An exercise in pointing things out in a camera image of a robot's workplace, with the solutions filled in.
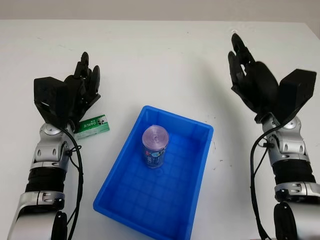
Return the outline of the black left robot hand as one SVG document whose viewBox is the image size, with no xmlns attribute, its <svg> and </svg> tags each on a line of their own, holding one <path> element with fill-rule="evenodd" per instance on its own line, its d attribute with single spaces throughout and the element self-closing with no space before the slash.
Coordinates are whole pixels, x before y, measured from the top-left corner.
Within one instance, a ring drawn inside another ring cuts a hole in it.
<svg viewBox="0 0 320 240">
<path fill-rule="evenodd" d="M 100 67 L 89 68 L 89 55 L 83 52 L 77 62 L 73 75 L 69 75 L 64 83 L 68 89 L 68 118 L 76 125 L 87 110 L 101 97 Z"/>
</svg>

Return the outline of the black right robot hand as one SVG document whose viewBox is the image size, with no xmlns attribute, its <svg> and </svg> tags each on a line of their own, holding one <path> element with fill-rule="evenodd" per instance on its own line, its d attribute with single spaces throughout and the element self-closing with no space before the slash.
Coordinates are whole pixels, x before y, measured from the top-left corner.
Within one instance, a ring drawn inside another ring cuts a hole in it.
<svg viewBox="0 0 320 240">
<path fill-rule="evenodd" d="M 233 51 L 228 53 L 231 89 L 256 113 L 256 123 L 261 123 L 276 104 L 279 84 L 269 68 L 254 59 L 238 34 L 232 35 L 231 43 Z"/>
</svg>

